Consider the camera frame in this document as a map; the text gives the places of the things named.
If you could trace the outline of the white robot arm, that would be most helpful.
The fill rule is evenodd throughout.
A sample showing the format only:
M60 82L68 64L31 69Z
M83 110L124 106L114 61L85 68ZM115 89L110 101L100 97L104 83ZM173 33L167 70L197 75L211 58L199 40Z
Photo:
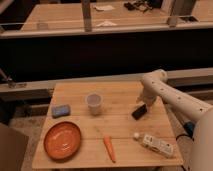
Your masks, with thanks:
M188 171L213 171L213 105L169 86L167 80L167 72L163 69L144 73L138 100L151 106L157 97L161 97L193 121L194 142Z

